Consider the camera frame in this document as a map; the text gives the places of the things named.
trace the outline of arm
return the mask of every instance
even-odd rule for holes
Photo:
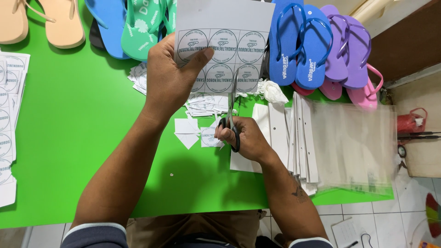
[[[94,222],[126,226],[146,185],[163,129],[186,102],[196,77],[214,54],[212,49],[204,49],[178,68],[173,61],[174,43],[171,34],[150,49],[144,108],[87,184],[71,228]]]
[[[269,146],[256,121],[234,116],[233,122],[241,131],[239,153],[262,167],[269,208],[285,239],[328,239],[311,199]],[[229,128],[217,128],[214,137],[236,144],[235,135]]]

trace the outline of hand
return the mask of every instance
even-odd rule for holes
[[[249,160],[256,161],[262,164],[274,150],[266,141],[259,126],[253,118],[233,116],[233,123],[240,132],[240,149],[239,153]],[[222,125],[216,127],[214,137],[221,141],[227,141],[236,148],[236,136],[229,128],[224,128]]]
[[[147,58],[147,98],[143,112],[162,124],[187,101],[191,88],[208,61],[212,48],[203,49],[182,68],[173,61],[175,33],[150,48]]]

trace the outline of khaki pants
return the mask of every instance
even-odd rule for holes
[[[237,248],[254,248],[259,220],[265,215],[266,211],[244,210],[129,219],[127,243],[130,248],[161,248],[180,236],[208,233]]]

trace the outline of mint green flip-flop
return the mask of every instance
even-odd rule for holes
[[[176,30],[176,6],[178,0],[167,0],[168,20],[164,15],[164,25],[167,34],[171,34]]]
[[[146,61],[149,50],[158,43],[158,27],[164,19],[166,0],[128,0],[127,18],[121,47],[131,58]]]

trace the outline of shirt sleeve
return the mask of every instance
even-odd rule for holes
[[[333,248],[331,242],[324,238],[297,239],[288,248]]]
[[[128,248],[126,230],[116,223],[89,223],[72,228],[60,248]]]

